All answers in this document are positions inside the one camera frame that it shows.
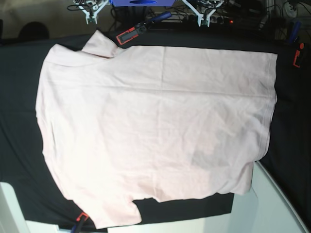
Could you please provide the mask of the pink T-shirt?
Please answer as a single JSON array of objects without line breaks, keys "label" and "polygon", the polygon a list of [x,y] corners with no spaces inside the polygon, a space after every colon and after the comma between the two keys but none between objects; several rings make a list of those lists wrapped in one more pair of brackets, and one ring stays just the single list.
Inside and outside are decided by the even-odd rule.
[{"label": "pink T-shirt", "polygon": [[44,59],[36,118],[62,195],[97,229],[142,221],[136,200],[243,195],[268,150],[277,55],[118,47],[97,31]]}]

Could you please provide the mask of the blue box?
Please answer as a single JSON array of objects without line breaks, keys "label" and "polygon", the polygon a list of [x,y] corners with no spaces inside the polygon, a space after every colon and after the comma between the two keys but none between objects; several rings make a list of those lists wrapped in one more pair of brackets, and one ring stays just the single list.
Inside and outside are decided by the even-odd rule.
[{"label": "blue box", "polygon": [[121,6],[172,6],[175,0],[110,0],[111,4]]}]

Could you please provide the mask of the top orange blue clamp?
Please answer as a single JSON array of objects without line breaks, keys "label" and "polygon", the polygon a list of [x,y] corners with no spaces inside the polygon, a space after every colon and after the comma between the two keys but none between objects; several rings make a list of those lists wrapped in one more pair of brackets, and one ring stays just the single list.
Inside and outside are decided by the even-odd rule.
[{"label": "top orange blue clamp", "polygon": [[133,40],[134,38],[146,33],[154,24],[166,20],[172,16],[171,12],[166,11],[162,14],[156,15],[155,17],[141,22],[130,29],[122,32],[116,36],[117,42],[120,45],[124,45],[127,42]]}]

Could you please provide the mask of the orange blue clamp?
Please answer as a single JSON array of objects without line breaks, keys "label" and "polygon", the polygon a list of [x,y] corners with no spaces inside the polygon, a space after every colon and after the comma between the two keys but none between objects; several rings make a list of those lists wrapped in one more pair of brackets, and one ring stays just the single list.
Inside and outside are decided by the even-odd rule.
[{"label": "orange blue clamp", "polygon": [[146,33],[154,24],[166,20],[172,16],[171,12],[166,11],[162,14],[156,15],[155,17],[141,22],[130,29],[122,32],[116,36],[117,42],[120,45],[124,45],[127,42],[133,40],[134,38]]},{"label": "orange blue clamp", "polygon": [[301,29],[301,25],[302,23],[300,21],[290,23],[290,35],[288,36],[288,43],[295,47],[293,66],[296,68],[300,68],[302,66],[305,57],[305,44],[303,42],[299,42],[298,39],[298,33]]},{"label": "orange blue clamp", "polygon": [[70,233],[79,233],[82,229],[82,226],[84,225],[84,222],[89,218],[89,216],[82,212],[80,215],[76,218],[76,223],[72,227]]}]

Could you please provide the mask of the right orange blue clamp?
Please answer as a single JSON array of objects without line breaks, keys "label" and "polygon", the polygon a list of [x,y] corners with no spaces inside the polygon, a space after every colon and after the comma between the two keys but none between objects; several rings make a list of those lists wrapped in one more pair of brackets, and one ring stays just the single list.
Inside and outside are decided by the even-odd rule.
[{"label": "right orange blue clamp", "polygon": [[290,35],[288,36],[288,43],[295,47],[293,66],[296,68],[300,68],[302,66],[305,57],[305,44],[303,42],[299,42],[298,39],[298,33],[301,29],[301,25],[302,23],[300,21],[290,23]]}]

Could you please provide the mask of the bottom orange blue clamp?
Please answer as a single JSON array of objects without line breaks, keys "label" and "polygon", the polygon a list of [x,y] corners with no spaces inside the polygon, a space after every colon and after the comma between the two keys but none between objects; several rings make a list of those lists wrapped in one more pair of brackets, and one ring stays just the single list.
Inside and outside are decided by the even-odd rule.
[{"label": "bottom orange blue clamp", "polygon": [[82,212],[80,215],[76,218],[76,223],[72,227],[70,233],[79,233],[82,229],[82,226],[84,225],[84,222],[89,218],[89,216]]}]

